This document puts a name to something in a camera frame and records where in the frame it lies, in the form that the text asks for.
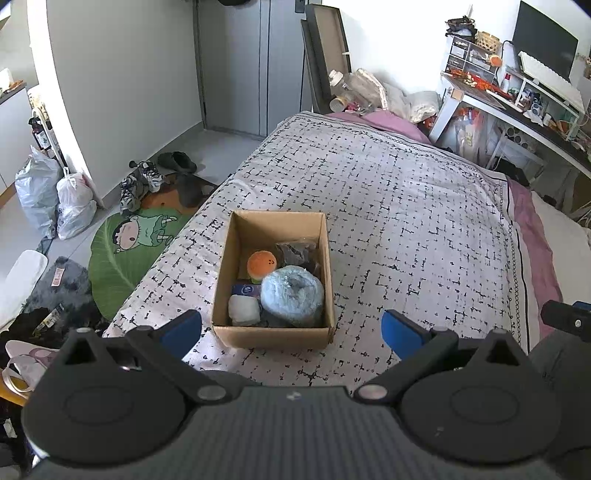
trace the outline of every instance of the white desk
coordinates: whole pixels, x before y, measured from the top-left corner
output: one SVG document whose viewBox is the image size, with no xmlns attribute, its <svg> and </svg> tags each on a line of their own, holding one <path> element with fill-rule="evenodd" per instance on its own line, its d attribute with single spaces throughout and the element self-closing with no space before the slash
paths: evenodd
<svg viewBox="0 0 591 480">
<path fill-rule="evenodd" d="M 517 111 L 510 111 L 512 110 L 510 106 L 506 106 L 505 109 L 502 109 L 485 103 L 484 101 L 476 97 L 482 97 L 482 95 L 486 95 L 487 97 L 490 97 L 491 103 L 497 103 L 498 105 L 502 105 L 492 95 L 488 95 L 486 92 L 481 92 L 479 90 L 474 92 L 474 90 L 476 89 L 473 89 L 468 85 L 460 84 L 460 82 L 452 83 L 448 78 L 443 76 L 441 78 L 444 82 L 444 85 L 446 87 L 450 86 L 452 91 L 451 93 L 449 93 L 447 91 L 448 88 L 446 88 L 443 106 L 441 107 L 441 110 L 439 110 L 439 113 L 437 114 L 437 119 L 435 120 L 431 132 L 429 133 L 429 140 L 433 145 L 437 142 L 437 140 L 441 136 L 441 133 L 443 133 L 443 130 L 451 120 L 454 112 L 456 111 L 456 108 L 460 105 L 460 103 L 463 102 L 467 103 L 468 105 L 472 105 L 473 107 L 478 108 L 483 112 L 489 113 L 497 117 L 499 120 L 507 122 L 513 127 L 517 127 L 522 132 L 536 139 L 542 145 L 545 145 L 549 149 L 556 152 L 563 159 L 569 162 L 574 168 L 576 168 L 579 172 L 583 173 L 591 179 L 591 163 L 588 160 L 586 160 L 586 156 L 583 152 L 581 152 L 580 155 L 577 155 L 575 152 L 573 152 L 574 147 L 569 148 L 571 152 L 566 151 L 564 146 L 560 146 L 557 143 L 552 142 L 545 136 L 541 135 L 538 132 L 539 126 L 534 124 L 527 117 L 524 117 L 521 113 Z"/>
</svg>

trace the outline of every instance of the cartoon character rug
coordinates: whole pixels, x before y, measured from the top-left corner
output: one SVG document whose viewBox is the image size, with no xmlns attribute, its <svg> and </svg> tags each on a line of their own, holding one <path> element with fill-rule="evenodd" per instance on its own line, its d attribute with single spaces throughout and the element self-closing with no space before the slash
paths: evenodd
<svg viewBox="0 0 591 480">
<path fill-rule="evenodd" d="M 92 294 L 105 318 L 113 319 L 190 218 L 170 208 L 155 208 L 105 220 L 90 246 L 88 266 Z"/>
</svg>

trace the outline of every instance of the gray slipper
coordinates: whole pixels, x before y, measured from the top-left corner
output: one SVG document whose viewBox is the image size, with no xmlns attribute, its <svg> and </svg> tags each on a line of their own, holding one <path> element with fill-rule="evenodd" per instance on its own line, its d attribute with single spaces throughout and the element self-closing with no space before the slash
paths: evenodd
<svg viewBox="0 0 591 480">
<path fill-rule="evenodd" d="M 195 173 L 197 166 L 184 152 L 166 152 L 158 155 L 158 165 L 178 171 L 179 173 Z"/>
<path fill-rule="evenodd" d="M 179 175 L 176 183 L 178 202 L 185 208 L 198 206 L 203 198 L 201 185 L 202 181 L 195 175 Z"/>
</svg>

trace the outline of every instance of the pink bedsheet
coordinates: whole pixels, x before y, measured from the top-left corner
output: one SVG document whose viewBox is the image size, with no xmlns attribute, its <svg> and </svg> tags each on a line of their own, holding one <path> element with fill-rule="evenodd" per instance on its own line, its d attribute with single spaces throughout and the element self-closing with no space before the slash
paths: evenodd
<svg viewBox="0 0 591 480">
<path fill-rule="evenodd" d="M 377 110 L 364 116 L 349 112 L 329 113 L 328 116 L 356 124 L 369 125 L 370 127 L 377 128 L 378 130 L 385 130 L 386 132 L 394 132 L 395 134 L 404 135 L 411 140 L 431 145 L 429 139 L 417 128 L 416 125 L 404 118 L 394 115 L 392 112 L 388 112 L 387 110 Z"/>
<path fill-rule="evenodd" d="M 523 241 L 527 247 L 531 263 L 531 282 L 534 286 L 535 300 L 538 303 L 538 322 L 540 340 L 554 329 L 542 322 L 540 312 L 548 300 L 562 301 L 562 292 L 558 285 L 552 249 L 546 241 L 544 225 L 535 211 L 531 192 L 516 181 L 508 179 L 513 195 L 515 221 L 519 225 Z"/>
</svg>

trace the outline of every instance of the blanket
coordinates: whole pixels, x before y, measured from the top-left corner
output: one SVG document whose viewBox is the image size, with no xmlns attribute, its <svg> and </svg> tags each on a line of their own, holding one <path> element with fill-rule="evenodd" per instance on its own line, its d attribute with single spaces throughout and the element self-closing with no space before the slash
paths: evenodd
<svg viewBox="0 0 591 480">
<path fill-rule="evenodd" d="M 184 360 L 270 385 L 353 387 L 384 371 L 398 361 L 379 324 L 391 308 L 460 336 L 503 327 L 528 352 L 538 341 L 538 306 L 513 208 L 502 175 L 402 135 L 300 113 L 187 223 L 106 335 L 197 309 L 202 338 Z M 229 349 L 213 334 L 218 265 L 235 209 L 327 215 L 337 329 L 323 351 Z"/>
</svg>

